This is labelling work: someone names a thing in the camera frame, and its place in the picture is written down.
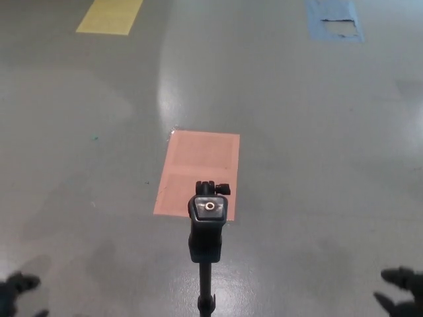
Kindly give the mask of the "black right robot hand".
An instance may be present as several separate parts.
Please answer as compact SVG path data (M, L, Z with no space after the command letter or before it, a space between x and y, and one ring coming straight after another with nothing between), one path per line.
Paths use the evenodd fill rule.
M375 300L389 316L422 316L422 272L400 266L383 269L381 278L413 296L411 301L396 303L383 293L374 292Z

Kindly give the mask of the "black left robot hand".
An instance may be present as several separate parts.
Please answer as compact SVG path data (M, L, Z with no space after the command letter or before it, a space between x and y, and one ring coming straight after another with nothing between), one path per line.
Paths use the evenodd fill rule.
M1 281L1 316L16 316L18 298L41 285L39 276L16 271Z

